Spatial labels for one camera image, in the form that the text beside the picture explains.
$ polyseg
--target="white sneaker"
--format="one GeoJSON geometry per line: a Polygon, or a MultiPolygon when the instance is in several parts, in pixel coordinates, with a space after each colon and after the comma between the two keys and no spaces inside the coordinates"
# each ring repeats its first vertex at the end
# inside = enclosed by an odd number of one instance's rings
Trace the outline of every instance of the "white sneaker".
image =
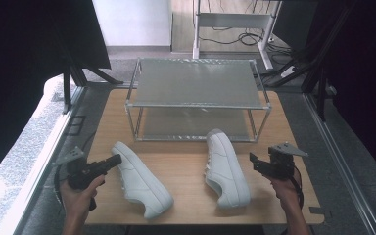
{"type": "Polygon", "coordinates": [[[118,168],[124,198],[132,203],[144,204],[146,219],[157,217],[172,206],[172,196],[130,148],[116,142],[112,153],[121,155],[122,162],[118,168]]]}
{"type": "Polygon", "coordinates": [[[219,129],[207,134],[209,162],[206,183],[218,194],[218,206],[238,208],[250,202],[250,190],[227,135],[219,129]]]}

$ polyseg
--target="black panel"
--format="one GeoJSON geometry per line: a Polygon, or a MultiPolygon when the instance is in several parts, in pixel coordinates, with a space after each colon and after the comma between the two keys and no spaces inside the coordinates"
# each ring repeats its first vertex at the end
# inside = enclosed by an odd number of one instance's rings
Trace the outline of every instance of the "black panel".
{"type": "Polygon", "coordinates": [[[334,42],[334,104],[376,160],[376,2],[358,1],[334,42]]]}
{"type": "Polygon", "coordinates": [[[316,6],[317,2],[282,2],[273,34],[295,50],[304,49],[316,6]]]}
{"type": "Polygon", "coordinates": [[[91,0],[0,1],[0,162],[47,79],[69,65],[68,54],[94,68],[110,67],[91,0]]]}

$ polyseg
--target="black cable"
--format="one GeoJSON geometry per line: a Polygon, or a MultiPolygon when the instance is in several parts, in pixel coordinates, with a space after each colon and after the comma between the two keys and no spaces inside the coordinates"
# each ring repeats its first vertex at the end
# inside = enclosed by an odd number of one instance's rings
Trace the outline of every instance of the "black cable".
{"type": "Polygon", "coordinates": [[[61,170],[61,165],[59,165],[56,169],[56,174],[54,175],[54,193],[57,197],[57,201],[59,201],[60,203],[60,210],[59,210],[59,214],[61,212],[61,210],[64,208],[64,204],[63,204],[63,199],[61,197],[61,191],[60,191],[60,182],[65,180],[65,179],[60,179],[60,170],[61,170]]]}
{"type": "Polygon", "coordinates": [[[261,7],[260,7],[260,10],[258,10],[258,13],[260,14],[261,13],[261,11],[263,10],[263,7],[264,7],[264,4],[263,3],[261,3],[261,7]]]}
{"type": "MultiPolygon", "coordinates": [[[[212,12],[212,7],[210,5],[210,0],[207,1],[209,3],[209,12],[211,13],[212,12]]],[[[221,0],[219,0],[219,8],[221,8],[222,12],[224,12],[224,9],[222,8],[222,2],[221,0]]],[[[232,27],[225,27],[225,28],[216,28],[216,27],[213,27],[212,29],[213,30],[216,30],[216,31],[225,31],[227,29],[231,29],[232,27]]]]}
{"type": "Polygon", "coordinates": [[[274,45],[274,44],[269,44],[269,45],[271,47],[277,47],[277,48],[280,48],[280,49],[285,49],[285,50],[292,51],[292,48],[290,48],[290,47],[278,46],[278,45],[274,45]]]}
{"type": "Polygon", "coordinates": [[[286,63],[283,63],[283,62],[280,62],[280,61],[278,61],[277,59],[275,59],[276,57],[279,57],[279,56],[283,56],[283,57],[285,57],[285,56],[287,56],[287,55],[285,55],[285,54],[274,54],[274,55],[271,55],[271,56],[270,56],[270,60],[271,60],[272,62],[276,63],[277,65],[286,65],[287,62],[286,62],[286,63]]]}
{"type": "Polygon", "coordinates": [[[278,52],[278,53],[282,53],[288,56],[291,56],[293,53],[292,49],[288,49],[286,47],[281,47],[281,46],[276,46],[270,43],[267,44],[267,49],[271,52],[278,52]]]}
{"type": "Polygon", "coordinates": [[[88,142],[90,141],[90,139],[94,137],[94,135],[96,135],[96,131],[94,131],[90,136],[87,137],[87,139],[85,140],[84,144],[81,146],[81,150],[82,151],[84,151],[86,145],[88,144],[88,142]]]}
{"type": "MultiPolygon", "coordinates": [[[[302,209],[302,207],[304,206],[304,192],[302,191],[302,176],[301,176],[301,172],[298,170],[297,167],[295,167],[295,170],[299,174],[300,182],[298,183],[293,175],[289,177],[289,180],[295,186],[296,193],[298,194],[299,207],[302,209]]],[[[280,235],[286,235],[286,234],[288,234],[287,228],[280,235]]]]}
{"type": "Polygon", "coordinates": [[[268,8],[270,7],[270,2],[271,1],[268,1],[267,8],[266,8],[266,13],[268,12],[268,8]]]}
{"type": "Polygon", "coordinates": [[[249,10],[249,8],[250,8],[250,6],[252,6],[252,4],[253,4],[252,13],[255,12],[256,5],[258,4],[258,0],[252,0],[252,1],[250,1],[250,4],[249,4],[249,6],[247,6],[245,13],[247,13],[247,10],[249,10]]]}
{"type": "Polygon", "coordinates": [[[292,59],[288,63],[283,65],[283,67],[280,68],[279,70],[275,70],[275,71],[271,71],[271,72],[267,72],[267,73],[261,73],[260,76],[278,75],[278,74],[282,73],[283,71],[285,71],[288,67],[292,66],[294,63],[295,63],[295,60],[292,59]]]}
{"type": "MultiPolygon", "coordinates": [[[[254,0],[251,2],[251,4],[254,4],[254,8],[253,8],[253,12],[255,11],[255,8],[256,8],[256,5],[257,5],[257,0],[254,0]]],[[[210,4],[210,0],[208,0],[208,6],[209,6],[209,12],[211,12],[211,4],[210,4]]],[[[192,1],[192,24],[195,28],[195,22],[194,22],[194,12],[195,12],[195,9],[194,9],[194,0],[192,1]]],[[[221,5],[221,1],[220,1],[220,8],[222,11],[224,11],[224,9],[222,8],[222,5],[221,5]]],[[[227,29],[231,29],[232,27],[226,27],[226,28],[215,28],[213,27],[212,29],[213,30],[220,30],[220,31],[224,31],[224,30],[227,30],[227,29]]],[[[234,40],[234,41],[230,41],[230,42],[222,42],[222,41],[217,41],[217,40],[214,40],[214,39],[209,39],[209,38],[203,38],[201,36],[198,36],[199,39],[201,40],[204,40],[204,41],[210,41],[210,42],[214,42],[214,43],[218,43],[218,44],[223,44],[223,45],[229,45],[229,44],[234,44],[236,42],[241,42],[243,45],[246,45],[246,46],[255,46],[256,44],[258,44],[258,42],[260,42],[262,40],[262,34],[261,35],[257,35],[257,34],[254,34],[254,33],[250,33],[250,32],[247,32],[247,29],[245,29],[245,32],[244,33],[240,33],[238,35],[238,38],[237,40],[234,40]],[[252,43],[248,43],[248,42],[245,42],[244,39],[245,38],[251,38],[253,40],[252,43]]]]}

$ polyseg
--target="wooden tabletop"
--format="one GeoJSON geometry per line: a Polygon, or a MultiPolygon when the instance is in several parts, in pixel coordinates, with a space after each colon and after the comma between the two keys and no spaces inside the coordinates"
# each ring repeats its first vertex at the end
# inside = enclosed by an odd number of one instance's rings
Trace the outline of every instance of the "wooden tabletop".
{"type": "MultiPolygon", "coordinates": [[[[173,206],[159,217],[146,220],[144,206],[128,202],[121,189],[120,172],[114,167],[106,183],[98,188],[97,208],[87,224],[280,224],[286,217],[269,181],[253,170],[249,160],[252,152],[269,161],[269,146],[296,142],[286,120],[277,94],[267,92],[272,111],[257,143],[233,143],[240,166],[250,187],[251,202],[243,208],[221,210],[217,194],[205,182],[208,146],[204,142],[135,141],[130,130],[124,102],[126,89],[113,90],[99,123],[88,161],[110,157],[111,149],[121,141],[132,149],[146,167],[160,180],[174,199],[173,206]]],[[[258,111],[254,118],[260,118],[258,111]]],[[[308,224],[323,222],[324,215],[310,213],[309,207],[319,208],[316,194],[301,157],[295,163],[303,179],[305,204],[303,213],[308,224]]]]}

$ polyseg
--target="human arm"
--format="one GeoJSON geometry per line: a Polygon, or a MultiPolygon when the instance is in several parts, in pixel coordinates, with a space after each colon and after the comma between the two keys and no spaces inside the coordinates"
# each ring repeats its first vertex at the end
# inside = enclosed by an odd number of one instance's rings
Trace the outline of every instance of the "human arm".
{"type": "Polygon", "coordinates": [[[72,189],[67,181],[60,186],[66,210],[63,235],[82,234],[89,213],[90,200],[97,194],[96,188],[103,184],[105,175],[95,178],[84,190],[72,189]]]}
{"type": "MultiPolygon", "coordinates": [[[[286,214],[289,235],[309,235],[304,215],[299,205],[299,198],[295,186],[290,180],[280,180],[264,175],[270,180],[276,197],[280,200],[280,205],[286,214]]],[[[300,182],[299,172],[295,169],[295,179],[300,182]]]]}

